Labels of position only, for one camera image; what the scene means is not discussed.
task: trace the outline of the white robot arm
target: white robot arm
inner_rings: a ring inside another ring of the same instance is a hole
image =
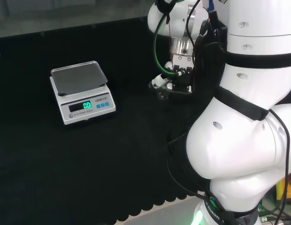
[[[291,0],[228,0],[225,5],[214,1],[216,9],[228,12],[228,18],[219,16],[228,25],[228,53],[245,61],[258,59],[258,66],[252,63],[252,67],[246,66],[247,62],[226,64],[220,86],[261,110],[272,109],[287,126],[291,138],[291,104],[274,106],[291,91],[291,63],[278,63],[284,57],[291,58]],[[170,14],[171,34],[176,38],[184,37],[183,19],[192,2],[178,3],[178,9],[174,7]],[[202,6],[196,12],[194,38],[200,21],[206,17]],[[153,6],[148,18],[151,30],[159,16]],[[165,25],[161,34],[167,32]],[[260,67],[261,58],[278,62]],[[235,218],[236,223],[260,225],[254,209],[265,193],[284,178],[287,149],[291,173],[291,140],[289,147],[287,136],[287,130],[272,113],[254,120],[214,97],[190,129],[186,151],[193,169],[211,180],[210,190],[224,209],[243,215],[242,220]],[[199,215],[197,224],[223,224],[204,201],[197,206],[195,219]]]
[[[167,62],[164,68],[177,72],[180,68],[183,68],[187,75],[191,73],[194,64],[192,60],[193,46],[188,36],[186,23],[188,15],[192,11],[195,3],[196,0],[183,0],[176,3],[169,14],[169,23],[167,24],[167,20],[165,20],[158,32],[159,35],[172,37],[170,49],[171,61]],[[153,4],[148,14],[148,26],[152,32],[155,32],[162,17],[163,13],[159,11],[156,4]],[[203,8],[203,2],[201,0],[198,2],[188,22],[188,30],[192,39],[197,39],[203,21],[207,20],[208,12]],[[181,88],[177,85],[175,89],[172,81],[163,74],[153,79],[149,86],[159,91],[160,99],[166,99],[167,92],[184,94],[190,94],[192,92],[189,82],[184,82]]]

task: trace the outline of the black table surface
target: black table surface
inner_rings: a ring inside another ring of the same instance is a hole
[[[147,88],[159,74],[152,41],[145,17],[0,38],[0,225],[113,224],[186,197],[166,170],[166,136],[209,103],[219,78],[196,97],[158,101]],[[168,38],[157,45],[165,63]],[[50,71],[91,60],[116,112],[65,126]]]

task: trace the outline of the electronic scale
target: electronic scale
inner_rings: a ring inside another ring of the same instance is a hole
[[[53,69],[50,77],[64,124],[116,110],[107,78],[96,61]]]

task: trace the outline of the screw hole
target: screw hole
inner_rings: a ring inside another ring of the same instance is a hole
[[[222,130],[222,125],[218,122],[213,122],[213,126],[218,130]]]
[[[236,76],[241,80],[247,80],[248,79],[248,75],[247,74],[236,74]]]

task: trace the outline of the scale display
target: scale display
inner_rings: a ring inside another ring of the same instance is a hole
[[[90,101],[86,101],[86,102],[80,102],[78,104],[70,105],[69,106],[69,110],[71,112],[74,112],[74,111],[78,111],[78,110],[82,110],[82,109],[88,109],[88,108],[91,108],[91,107],[92,107],[91,102]]]

